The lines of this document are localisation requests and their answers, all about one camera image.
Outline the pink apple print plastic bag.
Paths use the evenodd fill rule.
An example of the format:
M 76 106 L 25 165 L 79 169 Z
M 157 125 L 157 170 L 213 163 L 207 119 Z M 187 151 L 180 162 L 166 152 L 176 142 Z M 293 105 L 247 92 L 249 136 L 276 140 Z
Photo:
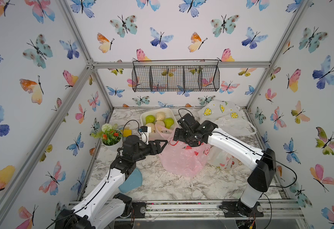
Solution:
M 161 138 L 168 141 L 163 152 L 158 155 L 164 169 L 175 175 L 195 177 L 207 163 L 211 145 L 202 143 L 199 147 L 191 147 L 184 142 L 173 140 L 174 129 L 170 130 L 158 124 L 155 127 Z

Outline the white cartoon print plastic bag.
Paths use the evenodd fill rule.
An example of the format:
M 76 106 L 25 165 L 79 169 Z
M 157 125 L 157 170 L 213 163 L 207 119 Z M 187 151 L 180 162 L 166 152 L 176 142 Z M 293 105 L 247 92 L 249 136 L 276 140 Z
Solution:
M 237 158 L 218 147 L 211 147 L 208 154 L 208 164 L 224 171 L 230 171 L 243 165 Z

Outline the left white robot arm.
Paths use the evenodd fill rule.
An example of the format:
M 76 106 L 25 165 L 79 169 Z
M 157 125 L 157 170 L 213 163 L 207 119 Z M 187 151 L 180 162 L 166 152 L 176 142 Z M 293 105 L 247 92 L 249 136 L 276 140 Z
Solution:
M 56 229 L 104 229 L 118 217 L 129 217 L 132 198 L 114 192 L 130 177 L 138 161 L 162 153 L 167 145 L 167 140 L 145 143 L 136 135 L 128 136 L 103 180 L 71 210 L 62 210 L 52 225 Z

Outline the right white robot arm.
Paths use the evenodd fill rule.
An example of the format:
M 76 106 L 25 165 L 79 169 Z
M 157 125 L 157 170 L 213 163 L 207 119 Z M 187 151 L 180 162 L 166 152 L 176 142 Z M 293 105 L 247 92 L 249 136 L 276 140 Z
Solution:
M 174 133 L 174 141 L 182 141 L 191 147 L 210 144 L 230 153 L 251 170 L 248 184 L 236 204 L 241 215 L 250 216 L 257 209 L 259 198 L 268 191 L 276 173 L 275 152 L 248 145 L 210 121 L 200 124 L 195 119 L 181 118 L 177 122 L 180 128 Z

